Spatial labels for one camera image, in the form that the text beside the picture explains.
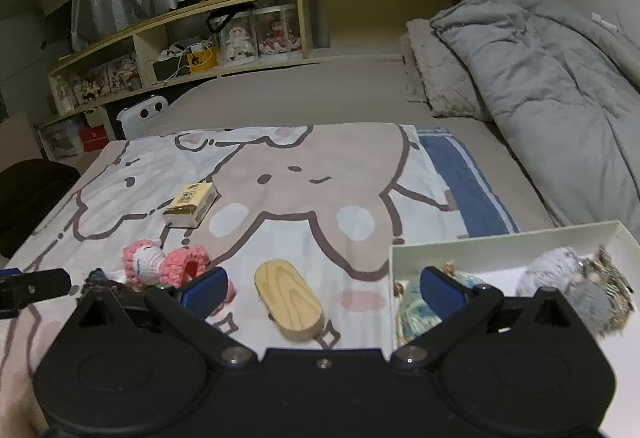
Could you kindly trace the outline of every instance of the white tray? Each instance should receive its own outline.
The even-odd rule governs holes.
[[[635,289],[636,312],[621,334],[598,339],[616,374],[616,394],[600,431],[609,438],[640,437],[640,410],[637,402],[640,382],[640,246],[619,221],[461,239],[450,243],[393,246],[390,250],[390,286],[398,280],[410,280],[426,266],[442,267],[455,261],[457,270],[478,276],[513,296],[516,281],[527,264],[547,250],[570,246],[580,255],[593,253],[600,243],[606,245],[614,265]],[[395,323],[394,304],[391,320]],[[392,329],[392,349],[396,349],[396,329]]]

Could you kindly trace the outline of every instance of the black chair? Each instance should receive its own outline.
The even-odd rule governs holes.
[[[25,160],[0,173],[0,255],[11,258],[80,173],[48,160]]]

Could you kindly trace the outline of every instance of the gray fluffy pillow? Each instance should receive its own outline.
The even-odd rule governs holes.
[[[471,75],[425,19],[407,23],[415,65],[434,117],[470,116],[492,121]]]

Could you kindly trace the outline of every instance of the pillow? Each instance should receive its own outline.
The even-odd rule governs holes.
[[[420,79],[418,66],[416,66],[415,63],[415,55],[411,47],[411,41],[409,40],[409,33],[405,33],[400,37],[399,43],[404,72],[406,74],[406,99],[409,102],[426,103],[427,95],[424,93],[424,84]]]
[[[492,121],[466,66],[425,19],[407,23],[418,73],[433,116]]]

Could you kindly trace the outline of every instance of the small box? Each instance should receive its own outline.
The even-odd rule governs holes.
[[[218,48],[200,44],[187,53],[187,63],[191,72],[209,71],[218,65]]]
[[[191,183],[164,209],[162,218],[168,227],[198,228],[219,195],[213,183]]]
[[[640,246],[619,221],[590,223],[507,235],[461,239],[448,243],[392,246],[389,256],[390,299],[393,283],[411,280],[427,266],[441,268],[454,261],[456,270],[479,277],[506,296],[515,295],[520,275],[535,258],[554,248],[572,247],[578,255],[593,254],[602,243],[613,264],[634,288],[636,311],[618,334],[598,338],[597,343],[616,375],[616,394],[600,427],[606,436],[637,436],[640,429],[638,379],[640,379]],[[396,343],[396,311],[391,302],[392,349]]]
[[[78,130],[84,152],[98,151],[109,143],[107,131],[103,125],[98,127],[82,127]]]
[[[156,74],[156,80],[158,82],[167,80],[172,76],[175,77],[189,74],[189,66],[185,56],[172,56],[165,60],[158,60],[157,62],[154,62],[152,66],[154,67],[154,73]]]

